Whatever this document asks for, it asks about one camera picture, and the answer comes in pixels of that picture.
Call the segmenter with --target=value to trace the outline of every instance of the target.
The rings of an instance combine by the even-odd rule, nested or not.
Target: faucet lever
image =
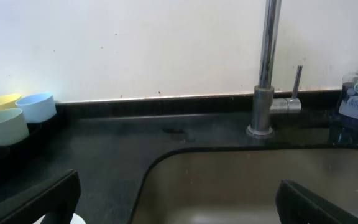
[[[298,98],[298,89],[299,89],[299,82],[301,81],[302,68],[303,68],[302,65],[298,65],[298,70],[296,71],[296,77],[295,77],[295,84],[293,85],[293,91],[292,91],[293,99]]]

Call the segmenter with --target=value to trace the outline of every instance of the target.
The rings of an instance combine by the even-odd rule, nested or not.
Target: black countertop
[[[82,188],[76,213],[87,223],[127,223],[149,166],[168,152],[191,147],[358,148],[358,132],[333,125],[329,114],[309,113],[302,125],[284,125],[268,140],[246,134],[250,113],[79,119],[0,187],[0,202],[74,169]]]

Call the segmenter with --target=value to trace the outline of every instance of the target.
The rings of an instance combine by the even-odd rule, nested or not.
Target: wall
[[[264,0],[0,0],[0,95],[61,102],[252,93]],[[358,1],[283,0],[277,91],[338,89],[358,66]]]

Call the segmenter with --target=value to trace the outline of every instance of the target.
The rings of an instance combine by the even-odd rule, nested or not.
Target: sink
[[[358,150],[289,149],[170,156],[147,174],[131,223],[280,223],[283,179],[358,217]]]

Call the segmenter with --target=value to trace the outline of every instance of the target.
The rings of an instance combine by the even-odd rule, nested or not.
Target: faucet
[[[273,99],[272,72],[280,8],[281,0],[266,0],[259,83],[254,88],[252,121],[247,128],[247,132],[254,137],[272,135],[273,129],[270,127],[270,114],[286,113],[291,115],[300,113],[302,110],[301,101],[297,98],[302,65],[298,66],[296,72],[292,97]]]

